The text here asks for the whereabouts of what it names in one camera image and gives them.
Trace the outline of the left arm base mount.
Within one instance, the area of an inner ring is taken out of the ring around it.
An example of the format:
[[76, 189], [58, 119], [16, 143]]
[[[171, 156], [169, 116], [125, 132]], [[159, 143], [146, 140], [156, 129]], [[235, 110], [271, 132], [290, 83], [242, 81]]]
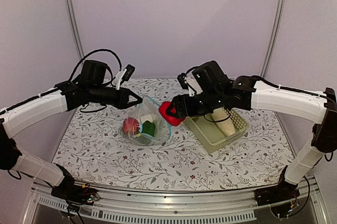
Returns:
[[53, 186], [51, 195], [77, 205], [93, 205], [100, 199], [98, 191], [90, 187], [89, 183], [76, 185], [73, 176], [61, 165], [56, 164], [62, 171], [64, 179], [58, 186]]

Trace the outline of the beige perforated plastic basket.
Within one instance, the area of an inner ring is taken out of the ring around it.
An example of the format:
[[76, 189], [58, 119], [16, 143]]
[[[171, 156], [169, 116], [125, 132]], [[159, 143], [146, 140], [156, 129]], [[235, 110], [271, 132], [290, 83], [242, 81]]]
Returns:
[[200, 117], [187, 117], [184, 121], [184, 124], [209, 154], [241, 138], [249, 127], [245, 119], [234, 109], [228, 112], [230, 113], [231, 121], [236, 130], [236, 132], [230, 136], [226, 136], [219, 129], [216, 122], [212, 119], [211, 114]]

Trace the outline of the red toy pepper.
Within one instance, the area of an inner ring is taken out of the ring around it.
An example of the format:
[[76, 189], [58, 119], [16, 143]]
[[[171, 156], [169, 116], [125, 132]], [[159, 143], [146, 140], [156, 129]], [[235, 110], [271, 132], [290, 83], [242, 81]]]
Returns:
[[185, 118], [177, 118], [177, 113], [170, 101], [164, 101], [160, 107], [159, 112], [161, 116], [171, 125], [179, 126]]

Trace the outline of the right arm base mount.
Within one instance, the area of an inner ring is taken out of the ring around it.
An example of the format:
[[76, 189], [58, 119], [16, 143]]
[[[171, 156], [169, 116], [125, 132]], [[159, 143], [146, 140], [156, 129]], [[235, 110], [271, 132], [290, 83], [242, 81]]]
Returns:
[[254, 191], [254, 198], [258, 206], [287, 201], [285, 204], [271, 207], [271, 213], [277, 218], [287, 218], [294, 208], [294, 204], [291, 203], [291, 200], [296, 201], [300, 195], [297, 185], [285, 181], [285, 170], [286, 167], [282, 170], [276, 185]]

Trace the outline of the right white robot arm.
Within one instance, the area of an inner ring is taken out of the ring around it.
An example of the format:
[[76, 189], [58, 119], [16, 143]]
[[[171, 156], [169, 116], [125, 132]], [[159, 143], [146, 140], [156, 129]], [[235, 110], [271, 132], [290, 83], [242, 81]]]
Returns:
[[189, 69], [178, 81], [188, 94], [177, 95], [160, 106], [160, 113], [171, 125], [179, 125], [186, 117], [205, 116], [218, 108], [231, 110], [270, 110], [314, 123], [313, 137], [285, 169], [281, 182], [272, 190], [277, 201], [283, 201], [304, 175], [327, 153], [336, 150], [336, 97], [332, 88], [308, 91], [273, 84], [260, 76], [229, 79], [212, 60]]

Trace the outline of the red toy apple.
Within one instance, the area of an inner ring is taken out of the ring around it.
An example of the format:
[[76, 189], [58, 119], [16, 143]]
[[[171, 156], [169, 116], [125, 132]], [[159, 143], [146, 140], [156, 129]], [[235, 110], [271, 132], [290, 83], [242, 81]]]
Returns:
[[126, 134], [135, 135], [140, 132], [140, 123], [133, 117], [128, 117], [123, 121], [123, 131]]

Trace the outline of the green toy vegetable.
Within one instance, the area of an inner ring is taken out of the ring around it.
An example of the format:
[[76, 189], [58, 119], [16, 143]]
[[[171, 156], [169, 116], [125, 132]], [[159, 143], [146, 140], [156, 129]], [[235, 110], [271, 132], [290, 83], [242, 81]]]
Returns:
[[155, 135], [155, 130], [156, 130], [156, 124], [151, 123], [149, 121], [146, 121], [145, 123], [142, 124], [142, 134], [148, 134], [150, 136]]

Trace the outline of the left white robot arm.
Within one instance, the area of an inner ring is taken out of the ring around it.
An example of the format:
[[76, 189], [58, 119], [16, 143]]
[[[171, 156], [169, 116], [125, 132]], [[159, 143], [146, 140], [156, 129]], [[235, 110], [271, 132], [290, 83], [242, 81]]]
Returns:
[[72, 111], [89, 103], [111, 105], [127, 109], [140, 104], [140, 96], [122, 84], [129, 81], [135, 67], [119, 67], [117, 74], [105, 82], [105, 74], [111, 72], [108, 64], [89, 60], [84, 56], [76, 65], [68, 80], [56, 84], [46, 92], [25, 101], [1, 109], [1, 170], [15, 170], [57, 187], [67, 200], [78, 196], [74, 178], [62, 166], [51, 164], [18, 148], [14, 137], [24, 129], [51, 116]]

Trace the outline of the clear zip top bag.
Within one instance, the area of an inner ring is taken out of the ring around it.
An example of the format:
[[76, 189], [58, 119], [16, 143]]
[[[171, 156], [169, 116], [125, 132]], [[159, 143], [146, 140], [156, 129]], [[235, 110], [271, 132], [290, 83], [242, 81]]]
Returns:
[[159, 112], [159, 103], [149, 96], [131, 110], [121, 124], [119, 132], [129, 142], [139, 146], [161, 145], [168, 141], [170, 124]]

